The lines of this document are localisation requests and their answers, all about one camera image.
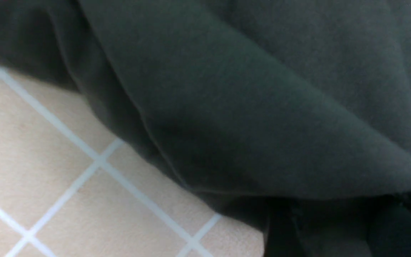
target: floor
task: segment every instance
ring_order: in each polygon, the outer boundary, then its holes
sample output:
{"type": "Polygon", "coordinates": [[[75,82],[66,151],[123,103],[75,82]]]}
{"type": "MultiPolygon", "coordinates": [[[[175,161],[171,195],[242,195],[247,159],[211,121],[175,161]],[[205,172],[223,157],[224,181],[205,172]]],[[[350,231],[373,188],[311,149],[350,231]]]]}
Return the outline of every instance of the floor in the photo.
{"type": "Polygon", "coordinates": [[[81,96],[0,68],[0,257],[261,257],[107,131],[81,96]]]}

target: dark gray cloth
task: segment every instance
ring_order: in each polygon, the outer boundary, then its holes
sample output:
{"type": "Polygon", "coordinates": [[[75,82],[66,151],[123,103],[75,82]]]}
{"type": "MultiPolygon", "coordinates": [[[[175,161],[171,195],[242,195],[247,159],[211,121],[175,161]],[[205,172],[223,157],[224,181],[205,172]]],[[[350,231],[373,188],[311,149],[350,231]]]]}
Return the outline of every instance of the dark gray cloth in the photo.
{"type": "Polygon", "coordinates": [[[6,0],[0,64],[80,91],[221,213],[299,200],[327,257],[368,254],[333,220],[411,192],[411,1],[6,0]]]}

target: dark green fabric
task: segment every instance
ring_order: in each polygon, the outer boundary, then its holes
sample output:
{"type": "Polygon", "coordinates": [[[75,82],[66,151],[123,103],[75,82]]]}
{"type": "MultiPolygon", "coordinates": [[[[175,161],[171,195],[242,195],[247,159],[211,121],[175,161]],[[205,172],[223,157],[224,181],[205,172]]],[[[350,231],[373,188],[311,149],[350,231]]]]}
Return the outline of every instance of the dark green fabric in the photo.
{"type": "Polygon", "coordinates": [[[310,215],[322,227],[411,192],[411,2],[6,0],[0,64],[78,89],[168,177],[258,228],[259,198],[332,206],[310,215]]]}

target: white grout line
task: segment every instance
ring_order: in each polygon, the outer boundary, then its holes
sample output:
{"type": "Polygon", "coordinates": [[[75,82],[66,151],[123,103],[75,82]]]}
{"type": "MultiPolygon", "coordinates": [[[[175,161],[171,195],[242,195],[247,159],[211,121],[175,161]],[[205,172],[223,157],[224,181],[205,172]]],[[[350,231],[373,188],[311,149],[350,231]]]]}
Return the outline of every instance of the white grout line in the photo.
{"type": "Polygon", "coordinates": [[[24,235],[27,233],[26,229],[23,226],[20,226],[10,215],[0,208],[0,219],[7,223],[13,230],[24,235]]]}
{"type": "MultiPolygon", "coordinates": [[[[29,237],[28,236],[28,231],[26,231],[26,229],[21,226],[20,224],[18,224],[10,215],[8,215],[5,211],[3,211],[0,208],[0,219],[2,221],[4,221],[10,228],[12,228],[13,230],[15,230],[16,232],[18,232],[21,236],[23,236],[23,238],[26,238],[26,240],[29,240],[31,242],[31,244],[33,244],[33,246],[35,246],[37,249],[39,249],[42,253],[44,253],[47,257],[56,257],[52,251],[45,246],[44,244],[42,244],[39,240],[29,237]]],[[[24,243],[23,245],[20,244],[16,244],[14,248],[21,248],[19,250],[21,250],[24,245],[26,243],[24,243]]]]}
{"type": "Polygon", "coordinates": [[[39,114],[44,116],[54,127],[56,127],[64,136],[71,140],[81,150],[88,154],[95,161],[100,162],[101,167],[105,169],[114,179],[123,185],[129,192],[131,192],[139,201],[147,206],[158,218],[166,223],[172,230],[174,230],[181,238],[191,244],[194,249],[201,253],[204,257],[213,257],[198,241],[193,238],[179,226],[169,215],[161,210],[149,197],[137,189],[131,182],[124,178],[120,172],[112,167],[106,161],[101,160],[100,156],[90,146],[88,146],[82,139],[75,135],[64,123],[61,122],[54,114],[52,114],[46,107],[44,107],[36,98],[31,96],[17,81],[15,81],[4,69],[0,68],[0,78],[2,78],[7,85],[20,95],[28,104],[30,104],[39,114]]]}
{"type": "Polygon", "coordinates": [[[116,181],[118,181],[124,188],[126,188],[134,197],[149,208],[158,218],[166,223],[173,231],[175,231],[181,238],[191,244],[204,257],[213,257],[198,241],[186,232],[180,225],[178,225],[169,215],[167,215],[155,202],[153,202],[147,195],[137,189],[131,182],[129,182],[116,168],[109,163],[104,163],[102,168],[107,171],[116,181]]]}
{"type": "Polygon", "coordinates": [[[44,107],[36,98],[30,95],[16,80],[14,80],[7,72],[0,69],[0,78],[21,98],[23,98],[29,105],[31,105],[39,114],[44,116],[54,127],[57,128],[64,136],[77,145],[87,155],[93,159],[98,159],[99,154],[93,148],[87,145],[82,139],[74,134],[61,120],[52,114],[46,107],[44,107]]]}
{"type": "MultiPolygon", "coordinates": [[[[123,142],[118,138],[114,140],[102,153],[102,155],[94,161],[83,173],[80,175],[73,183],[72,185],[64,192],[64,194],[53,204],[52,207],[47,211],[47,213],[42,216],[39,221],[34,224],[34,226],[26,233],[26,235],[18,241],[18,243],[6,254],[5,257],[14,257],[16,256],[21,249],[28,243],[28,238],[32,238],[31,241],[37,240],[35,238],[36,233],[39,232],[44,225],[48,221],[50,221],[53,216],[62,208],[62,206],[71,198],[73,195],[81,188],[85,182],[90,179],[90,177],[93,176],[93,174],[98,170],[98,168],[101,166],[101,163],[103,161],[106,161],[106,159],[116,150],[118,149],[123,142]]],[[[39,249],[41,252],[46,252],[44,253],[46,256],[54,256],[53,253],[49,249],[39,249]]]]}
{"type": "Polygon", "coordinates": [[[197,242],[199,243],[201,239],[215,226],[215,224],[222,218],[221,215],[216,213],[215,215],[212,216],[212,218],[207,221],[207,223],[202,226],[202,228],[196,233],[195,236],[191,239],[186,246],[183,247],[183,249],[177,254],[177,257],[186,257],[186,255],[193,250],[194,245],[192,242],[197,242]]]}

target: tile floor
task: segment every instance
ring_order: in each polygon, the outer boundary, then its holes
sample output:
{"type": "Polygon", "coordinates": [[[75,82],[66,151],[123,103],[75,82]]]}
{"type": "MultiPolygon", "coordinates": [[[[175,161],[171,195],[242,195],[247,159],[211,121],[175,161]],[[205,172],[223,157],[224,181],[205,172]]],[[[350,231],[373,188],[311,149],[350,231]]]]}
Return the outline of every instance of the tile floor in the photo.
{"type": "Polygon", "coordinates": [[[261,257],[77,94],[0,69],[0,257],[261,257]]]}

